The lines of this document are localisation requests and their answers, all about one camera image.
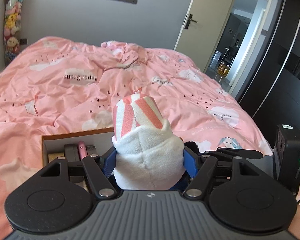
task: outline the pink comforter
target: pink comforter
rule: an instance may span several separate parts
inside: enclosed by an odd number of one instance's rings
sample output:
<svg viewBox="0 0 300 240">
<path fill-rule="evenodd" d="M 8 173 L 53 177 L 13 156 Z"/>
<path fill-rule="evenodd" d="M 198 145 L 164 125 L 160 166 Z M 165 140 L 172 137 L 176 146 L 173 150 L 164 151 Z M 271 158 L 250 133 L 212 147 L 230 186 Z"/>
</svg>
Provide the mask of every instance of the pink comforter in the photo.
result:
<svg viewBox="0 0 300 240">
<path fill-rule="evenodd" d="M 174 133 L 202 152 L 217 147 L 271 155 L 253 120 L 187 56 L 136 44 L 102 47 L 47 37 L 0 74 L 0 239 L 11 228 L 4 200 L 42 167 L 41 135 L 112 126 L 112 109 L 142 92 Z"/>
</svg>

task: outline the door handle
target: door handle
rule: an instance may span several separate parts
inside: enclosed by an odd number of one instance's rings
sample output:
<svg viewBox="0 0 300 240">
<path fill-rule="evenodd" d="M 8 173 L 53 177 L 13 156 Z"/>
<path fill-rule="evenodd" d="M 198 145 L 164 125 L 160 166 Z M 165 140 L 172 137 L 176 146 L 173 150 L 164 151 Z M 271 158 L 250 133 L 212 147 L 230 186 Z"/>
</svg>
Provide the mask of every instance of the door handle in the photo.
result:
<svg viewBox="0 0 300 240">
<path fill-rule="evenodd" d="M 195 21 L 195 20 L 192 19 L 192 16 L 193 16 L 192 14 L 189 14 L 189 17 L 188 17 L 188 20 L 187 20 L 187 23 L 186 23 L 186 26 L 185 26 L 186 30 L 189 28 L 190 22 L 197 23 L 197 21 Z"/>
</svg>

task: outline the striped towel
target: striped towel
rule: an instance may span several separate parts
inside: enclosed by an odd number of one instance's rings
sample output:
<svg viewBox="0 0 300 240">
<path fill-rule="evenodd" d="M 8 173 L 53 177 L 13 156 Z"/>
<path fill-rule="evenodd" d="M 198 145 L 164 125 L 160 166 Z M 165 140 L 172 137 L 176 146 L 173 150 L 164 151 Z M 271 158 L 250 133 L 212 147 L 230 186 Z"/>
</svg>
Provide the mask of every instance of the striped towel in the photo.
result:
<svg viewBox="0 0 300 240">
<path fill-rule="evenodd" d="M 133 94 L 113 110 L 114 176 L 122 189 L 167 190 L 182 177 L 182 140 L 172 133 L 154 99 Z"/>
</svg>

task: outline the door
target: door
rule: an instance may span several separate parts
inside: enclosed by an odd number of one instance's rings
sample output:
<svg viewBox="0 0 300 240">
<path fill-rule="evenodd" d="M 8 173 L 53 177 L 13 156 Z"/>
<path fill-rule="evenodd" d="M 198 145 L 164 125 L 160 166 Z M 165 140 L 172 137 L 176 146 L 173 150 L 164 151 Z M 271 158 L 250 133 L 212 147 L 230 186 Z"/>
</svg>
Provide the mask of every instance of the door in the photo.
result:
<svg viewBox="0 0 300 240">
<path fill-rule="evenodd" d="M 233 0 L 192 0 L 175 50 L 204 71 L 217 47 Z"/>
</svg>

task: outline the gray textured surface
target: gray textured surface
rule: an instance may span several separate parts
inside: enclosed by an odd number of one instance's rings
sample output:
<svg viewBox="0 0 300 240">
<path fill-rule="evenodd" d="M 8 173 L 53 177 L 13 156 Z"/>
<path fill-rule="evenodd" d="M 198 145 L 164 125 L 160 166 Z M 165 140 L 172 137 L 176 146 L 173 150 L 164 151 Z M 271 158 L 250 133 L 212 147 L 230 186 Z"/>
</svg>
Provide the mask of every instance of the gray textured surface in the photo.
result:
<svg viewBox="0 0 300 240">
<path fill-rule="evenodd" d="M 176 191 L 124 191 L 112 201 L 100 202 L 82 224 L 67 232 L 32 236 L 15 231 L 8 240 L 294 240 L 288 232 L 247 236 L 217 223 L 205 205 L 189 201 Z"/>
</svg>

